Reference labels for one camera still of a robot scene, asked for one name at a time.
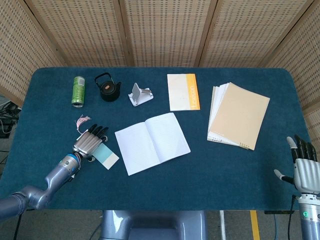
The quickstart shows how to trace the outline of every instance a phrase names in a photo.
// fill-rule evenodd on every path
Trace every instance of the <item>woven panel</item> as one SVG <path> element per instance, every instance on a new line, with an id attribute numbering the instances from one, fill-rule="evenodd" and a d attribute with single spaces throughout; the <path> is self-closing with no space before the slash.
<path id="1" fill-rule="evenodd" d="M 320 108 L 304 116 L 311 142 L 316 149 L 318 161 L 320 162 Z"/>
<path id="2" fill-rule="evenodd" d="M 286 37 L 267 65 L 293 76 L 302 107 L 320 98 L 320 4 Z"/>
<path id="3" fill-rule="evenodd" d="M 126 0 L 136 66 L 193 67 L 210 0 Z"/>
<path id="4" fill-rule="evenodd" d="M 306 0 L 223 0 L 201 67 L 256 67 Z"/>
<path id="5" fill-rule="evenodd" d="M 112 0 L 30 1 L 72 65 L 126 65 Z"/>
<path id="6" fill-rule="evenodd" d="M 1 2 L 0 32 L 0 86 L 8 98 L 22 105 L 33 72 L 64 63 L 17 0 Z"/>

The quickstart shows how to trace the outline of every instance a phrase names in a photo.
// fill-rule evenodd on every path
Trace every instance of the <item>notebook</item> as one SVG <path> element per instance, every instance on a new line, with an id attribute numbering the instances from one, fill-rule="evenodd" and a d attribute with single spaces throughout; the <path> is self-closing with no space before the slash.
<path id="1" fill-rule="evenodd" d="M 207 140 L 254 150 L 269 100 L 231 82 L 213 87 Z"/>
<path id="2" fill-rule="evenodd" d="M 167 74 L 170 111 L 200 110 L 196 75 Z"/>
<path id="3" fill-rule="evenodd" d="M 116 131 L 115 137 L 129 176 L 190 153 L 172 112 Z"/>

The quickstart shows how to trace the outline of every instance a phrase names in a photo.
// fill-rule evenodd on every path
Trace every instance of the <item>floor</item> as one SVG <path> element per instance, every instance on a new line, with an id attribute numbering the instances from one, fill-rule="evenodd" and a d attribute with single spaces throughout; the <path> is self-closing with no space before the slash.
<path id="1" fill-rule="evenodd" d="M 0 150 L 10 151 L 15 131 L 9 139 L 0 139 Z M 6 152 L 0 152 L 0 162 L 6 157 Z M 0 174 L 5 164 L 0 164 Z M 21 218 L 18 230 L 18 240 L 88 240 L 101 222 L 102 212 L 99 210 L 52 210 L 27 211 Z M 227 240 L 253 240 L 251 217 L 249 211 L 225 211 L 225 229 Z M 288 239 L 288 218 L 284 214 L 274 215 L 257 212 L 259 235 L 261 240 Z M 277 238 L 275 238 L 275 219 Z M 0 223 L 0 239 L 14 238 L 18 217 Z M 220 240 L 220 217 L 218 211 L 207 212 L 207 229 L 209 240 Z M 99 238 L 100 229 L 92 239 Z M 301 240 L 300 218 L 297 211 L 292 215 L 291 240 Z"/>

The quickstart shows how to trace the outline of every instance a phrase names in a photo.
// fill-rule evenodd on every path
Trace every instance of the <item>paper card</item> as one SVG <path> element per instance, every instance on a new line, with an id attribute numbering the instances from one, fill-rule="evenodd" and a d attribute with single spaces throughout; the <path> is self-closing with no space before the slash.
<path id="1" fill-rule="evenodd" d="M 106 145 L 101 143 L 92 154 L 106 169 L 110 169 L 119 159 Z"/>
<path id="2" fill-rule="evenodd" d="M 167 74 L 170 111 L 200 110 L 196 75 Z"/>

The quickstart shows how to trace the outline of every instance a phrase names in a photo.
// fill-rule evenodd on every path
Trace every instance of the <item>stack of notebooks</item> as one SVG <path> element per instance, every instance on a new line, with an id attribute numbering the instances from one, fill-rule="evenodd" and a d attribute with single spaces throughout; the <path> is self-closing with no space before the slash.
<path id="1" fill-rule="evenodd" d="M 254 150 L 269 100 L 231 82 L 214 86 L 207 140 Z"/>

